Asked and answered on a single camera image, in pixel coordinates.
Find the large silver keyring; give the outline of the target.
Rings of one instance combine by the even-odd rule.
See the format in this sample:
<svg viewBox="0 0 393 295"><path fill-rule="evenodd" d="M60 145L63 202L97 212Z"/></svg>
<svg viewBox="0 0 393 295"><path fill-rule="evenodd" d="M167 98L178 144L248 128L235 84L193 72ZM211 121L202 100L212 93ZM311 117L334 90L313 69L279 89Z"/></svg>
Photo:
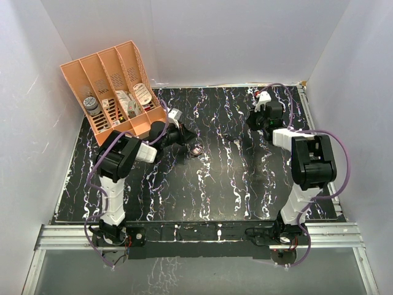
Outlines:
<svg viewBox="0 0 393 295"><path fill-rule="evenodd" d="M184 154L189 157L199 157L204 153L204 147L200 143L185 144L183 150Z"/></svg>

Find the black key fob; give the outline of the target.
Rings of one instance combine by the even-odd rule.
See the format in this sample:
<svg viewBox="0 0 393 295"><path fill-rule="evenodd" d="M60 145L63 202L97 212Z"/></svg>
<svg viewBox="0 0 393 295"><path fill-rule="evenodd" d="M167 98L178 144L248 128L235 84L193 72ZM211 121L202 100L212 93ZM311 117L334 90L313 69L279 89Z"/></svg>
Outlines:
<svg viewBox="0 0 393 295"><path fill-rule="evenodd" d="M229 142L234 142L234 140L236 140L236 138L234 138L231 134L228 134L228 133L225 133L225 134L223 135L223 137L224 137L227 141L229 141Z"/></svg>

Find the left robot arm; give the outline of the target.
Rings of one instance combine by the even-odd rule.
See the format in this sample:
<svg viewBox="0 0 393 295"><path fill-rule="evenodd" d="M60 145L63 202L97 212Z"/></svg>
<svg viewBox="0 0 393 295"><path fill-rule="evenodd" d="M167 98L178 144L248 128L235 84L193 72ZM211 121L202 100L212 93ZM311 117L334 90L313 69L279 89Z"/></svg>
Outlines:
<svg viewBox="0 0 393 295"><path fill-rule="evenodd" d="M126 240L123 193L125 178L136 161L154 163L168 146L185 146L197 138L182 123L166 125L162 121L151 124L147 140L130 132L112 131L100 146L93 167L99 176L102 193L102 212L97 230L89 228L96 236L111 245L121 245Z"/></svg>

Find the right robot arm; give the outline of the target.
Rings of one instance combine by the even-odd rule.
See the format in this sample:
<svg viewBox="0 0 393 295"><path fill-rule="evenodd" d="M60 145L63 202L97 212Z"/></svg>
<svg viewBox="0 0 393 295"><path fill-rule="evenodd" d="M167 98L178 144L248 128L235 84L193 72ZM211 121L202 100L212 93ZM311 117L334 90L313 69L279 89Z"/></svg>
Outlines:
<svg viewBox="0 0 393 295"><path fill-rule="evenodd" d="M315 197L337 177L332 145L327 135L295 132L284 127L283 106L275 101L258 102L246 121L262 131L272 145L290 152L293 186L287 202L271 226L255 227L251 236L260 241L288 244L305 229L306 211Z"/></svg>

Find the round wooden label disc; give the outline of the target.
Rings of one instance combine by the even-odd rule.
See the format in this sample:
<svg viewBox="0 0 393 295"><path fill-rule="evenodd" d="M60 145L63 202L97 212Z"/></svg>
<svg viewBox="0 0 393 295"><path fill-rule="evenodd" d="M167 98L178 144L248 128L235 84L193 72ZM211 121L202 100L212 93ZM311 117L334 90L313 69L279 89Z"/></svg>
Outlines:
<svg viewBox="0 0 393 295"><path fill-rule="evenodd" d="M152 95L149 92L145 84L138 83L133 86L134 93L139 103L143 106L149 104L152 101Z"/></svg>

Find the small grey labelled box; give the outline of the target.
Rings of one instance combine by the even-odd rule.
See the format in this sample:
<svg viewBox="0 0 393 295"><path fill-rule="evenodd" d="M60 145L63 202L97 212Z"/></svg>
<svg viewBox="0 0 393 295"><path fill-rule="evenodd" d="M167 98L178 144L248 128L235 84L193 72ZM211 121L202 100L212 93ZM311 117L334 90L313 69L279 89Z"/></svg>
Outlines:
<svg viewBox="0 0 393 295"><path fill-rule="evenodd" d="M129 118L136 117L139 114L139 109L135 100L128 101L126 110Z"/></svg>

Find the small white box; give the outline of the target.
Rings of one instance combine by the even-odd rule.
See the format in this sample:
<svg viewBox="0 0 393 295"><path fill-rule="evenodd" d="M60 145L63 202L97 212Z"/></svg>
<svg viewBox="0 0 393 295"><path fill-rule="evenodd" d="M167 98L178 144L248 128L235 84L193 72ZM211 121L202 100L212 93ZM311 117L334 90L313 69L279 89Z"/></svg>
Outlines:
<svg viewBox="0 0 393 295"><path fill-rule="evenodd" d="M129 103L131 102L131 98L127 92L124 90L116 90L115 91L117 98L120 102L120 104L124 107L127 108Z"/></svg>

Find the orange file organizer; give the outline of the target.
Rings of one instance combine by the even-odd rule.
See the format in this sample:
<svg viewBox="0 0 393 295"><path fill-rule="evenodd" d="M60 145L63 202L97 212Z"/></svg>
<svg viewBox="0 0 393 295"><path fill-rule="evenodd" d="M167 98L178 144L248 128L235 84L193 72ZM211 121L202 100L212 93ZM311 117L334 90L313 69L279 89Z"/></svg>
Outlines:
<svg viewBox="0 0 393 295"><path fill-rule="evenodd" d="M150 86L140 51L133 41L76 59L60 68L98 145L102 145L114 130L129 131L139 138L146 138L153 122L165 121L165 109ZM145 106L139 103L133 90L133 86L141 82L152 95L152 101ZM116 90L124 90L136 100L139 108L136 117L128 117ZM101 112L97 116L89 115L83 106L83 100L88 96L98 100Z"/></svg>

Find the grey round tin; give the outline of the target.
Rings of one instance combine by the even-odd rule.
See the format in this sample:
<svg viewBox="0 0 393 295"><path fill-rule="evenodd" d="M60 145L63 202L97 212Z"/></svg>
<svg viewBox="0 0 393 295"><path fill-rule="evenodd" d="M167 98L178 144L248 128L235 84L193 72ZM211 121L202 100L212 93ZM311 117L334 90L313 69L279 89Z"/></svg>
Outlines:
<svg viewBox="0 0 393 295"><path fill-rule="evenodd" d="M98 100L93 96L86 97L83 100L83 106L91 116L97 116L101 112Z"/></svg>

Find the black base bar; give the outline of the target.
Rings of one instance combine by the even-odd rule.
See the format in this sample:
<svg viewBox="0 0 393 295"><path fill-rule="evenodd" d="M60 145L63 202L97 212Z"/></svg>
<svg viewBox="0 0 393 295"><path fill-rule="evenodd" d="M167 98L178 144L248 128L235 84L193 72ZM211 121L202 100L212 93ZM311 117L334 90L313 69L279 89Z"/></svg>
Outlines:
<svg viewBox="0 0 393 295"><path fill-rule="evenodd" d="M132 259L235 258L269 259L277 245L263 221L126 222Z"/></svg>

